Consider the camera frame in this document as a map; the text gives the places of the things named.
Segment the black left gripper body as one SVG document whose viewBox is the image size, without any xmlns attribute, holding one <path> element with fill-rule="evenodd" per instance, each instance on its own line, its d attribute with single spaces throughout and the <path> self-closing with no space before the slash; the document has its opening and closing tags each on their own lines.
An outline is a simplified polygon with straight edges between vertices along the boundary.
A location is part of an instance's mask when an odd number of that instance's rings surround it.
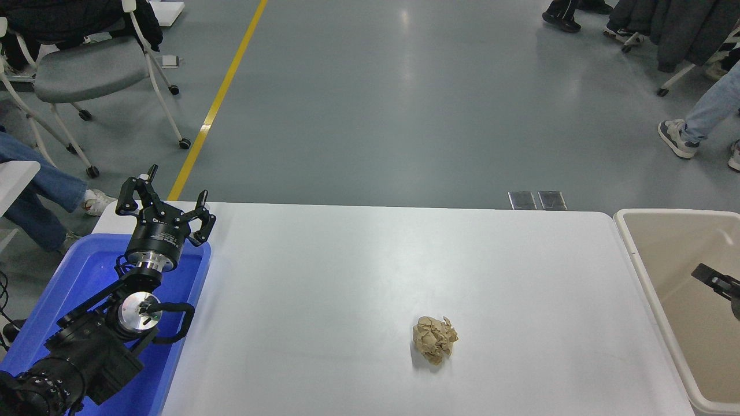
<svg viewBox="0 0 740 416">
<path fill-rule="evenodd" d="M 171 205 L 159 209 L 150 205 L 140 210 L 126 249 L 127 261 L 135 262 L 143 253 L 153 252 L 163 255 L 169 262 L 178 262 L 191 232 L 183 216 L 183 210 Z"/>
</svg>

